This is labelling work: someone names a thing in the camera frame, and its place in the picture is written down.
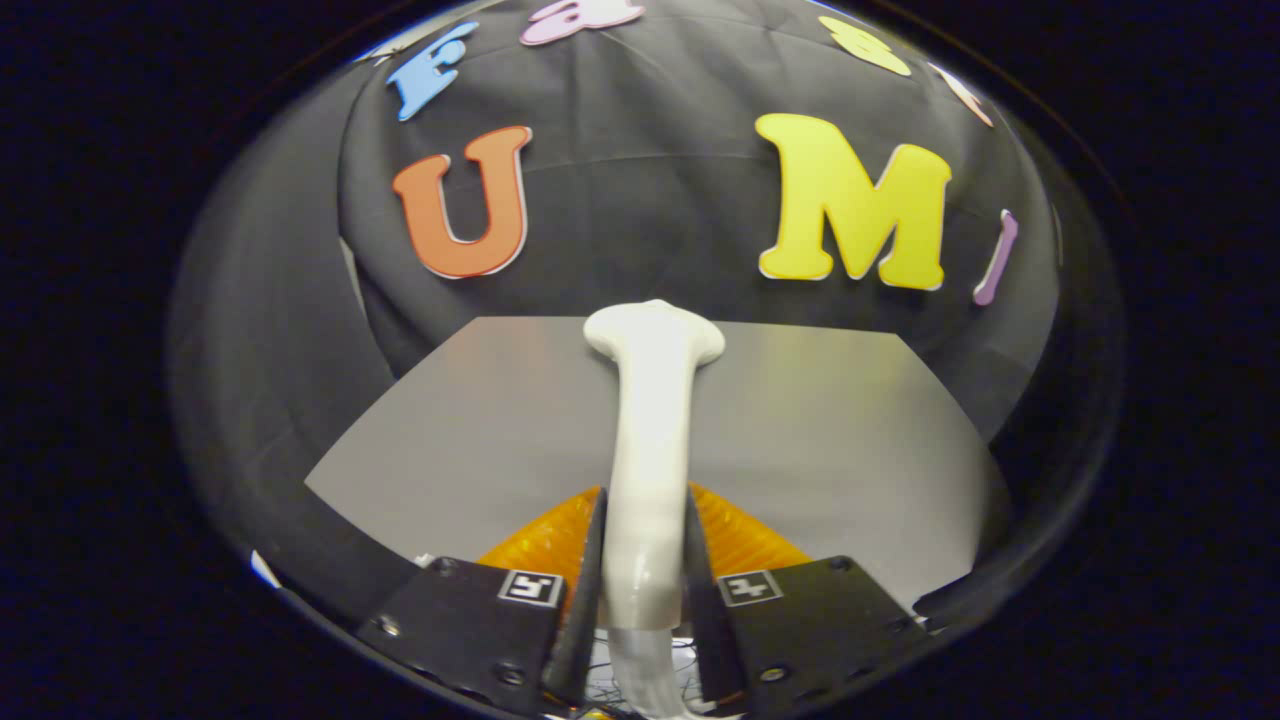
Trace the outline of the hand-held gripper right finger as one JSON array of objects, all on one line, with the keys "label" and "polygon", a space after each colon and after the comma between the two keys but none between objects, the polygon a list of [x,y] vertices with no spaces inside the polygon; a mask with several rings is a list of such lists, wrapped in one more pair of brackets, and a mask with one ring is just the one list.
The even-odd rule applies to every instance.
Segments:
[{"label": "hand-held gripper right finger", "polygon": [[819,714],[941,647],[851,557],[814,559],[700,486],[687,505],[685,600],[722,714]]}]

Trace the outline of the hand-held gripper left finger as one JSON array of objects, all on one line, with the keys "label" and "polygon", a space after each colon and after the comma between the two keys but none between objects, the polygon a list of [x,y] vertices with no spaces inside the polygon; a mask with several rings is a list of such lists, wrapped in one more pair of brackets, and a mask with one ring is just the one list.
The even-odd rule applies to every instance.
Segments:
[{"label": "hand-held gripper left finger", "polygon": [[492,716],[540,716],[585,701],[607,495],[571,497],[509,538],[499,564],[440,556],[360,628],[380,659]]}]

